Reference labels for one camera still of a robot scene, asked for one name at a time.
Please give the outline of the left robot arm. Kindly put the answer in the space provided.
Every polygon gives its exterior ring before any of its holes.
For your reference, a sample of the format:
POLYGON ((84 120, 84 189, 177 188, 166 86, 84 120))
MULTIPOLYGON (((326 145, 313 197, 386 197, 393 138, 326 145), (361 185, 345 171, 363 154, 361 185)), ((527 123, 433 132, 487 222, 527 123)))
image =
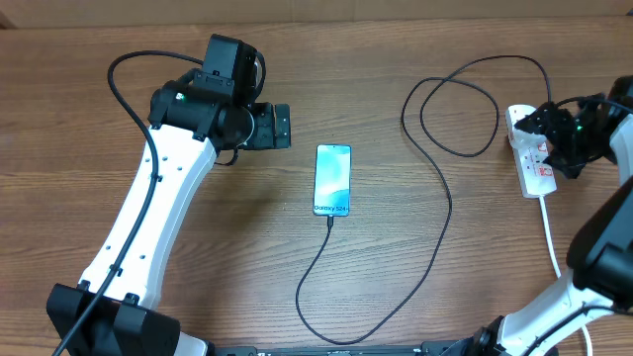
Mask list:
POLYGON ((214 35, 203 58, 151 96, 145 147, 103 246, 73 287, 56 285, 47 314, 72 355, 212 355, 215 345, 161 314, 164 273, 192 199, 221 152, 284 149, 290 108, 259 101, 263 54, 214 35))

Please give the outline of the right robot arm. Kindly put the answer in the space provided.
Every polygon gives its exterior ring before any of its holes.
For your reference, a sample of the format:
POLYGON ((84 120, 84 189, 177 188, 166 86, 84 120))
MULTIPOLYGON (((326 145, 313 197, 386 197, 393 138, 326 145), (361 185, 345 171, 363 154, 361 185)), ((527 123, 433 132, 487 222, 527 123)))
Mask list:
POLYGON ((469 338, 440 347, 442 355, 555 355, 557 344, 603 316, 632 313, 632 79, 615 80, 608 94, 577 97, 506 112, 517 163, 535 173, 577 178, 606 158, 618 167, 619 187, 570 244, 567 270, 523 309, 498 317, 469 338))

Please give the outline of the blue Samsung Galaxy smartphone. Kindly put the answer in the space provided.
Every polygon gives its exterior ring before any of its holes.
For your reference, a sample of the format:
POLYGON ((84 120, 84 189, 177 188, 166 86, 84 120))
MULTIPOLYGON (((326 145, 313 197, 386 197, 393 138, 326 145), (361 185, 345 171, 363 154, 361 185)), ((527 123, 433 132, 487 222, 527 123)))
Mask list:
POLYGON ((320 144, 316 148, 313 213, 347 217, 351 198, 351 146, 320 144))

